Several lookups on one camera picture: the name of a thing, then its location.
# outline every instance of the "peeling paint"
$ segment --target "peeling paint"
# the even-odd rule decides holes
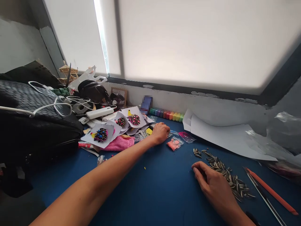
[[[219,98],[217,95],[214,95],[214,94],[198,93],[196,91],[192,91],[191,94],[192,95],[199,95],[199,96],[207,96],[207,97]]]
[[[257,104],[256,100],[252,99],[244,99],[244,98],[235,98],[236,101],[241,101],[241,102],[246,102],[246,103],[251,103],[251,104]]]
[[[144,88],[153,88],[154,86],[152,85],[143,85]]]

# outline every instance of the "orange pencil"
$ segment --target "orange pencil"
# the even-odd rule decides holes
[[[255,180],[257,180],[275,199],[278,200],[289,212],[291,212],[293,215],[299,215],[296,210],[290,206],[283,198],[281,198],[269,185],[267,185],[262,179],[260,179],[259,176],[257,176],[254,172],[246,168],[252,177],[254,177]]]

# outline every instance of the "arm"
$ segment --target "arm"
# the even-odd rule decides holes
[[[88,225],[98,209],[149,148],[164,142],[170,129],[157,123],[151,136],[84,175],[59,196],[31,226]]]
[[[204,162],[196,162],[192,165],[192,169],[204,195],[228,225],[255,226],[237,204],[222,174],[211,169]]]

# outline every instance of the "roller blind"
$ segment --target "roller blind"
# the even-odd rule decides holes
[[[300,43],[301,1],[96,1],[112,77],[259,95]]]
[[[58,44],[68,64],[80,73],[96,65],[107,74],[93,0],[44,0]]]

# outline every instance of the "green object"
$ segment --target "green object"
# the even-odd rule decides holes
[[[182,122],[182,121],[183,121],[183,118],[184,118],[184,115],[181,114],[180,119],[179,119],[179,122]]]

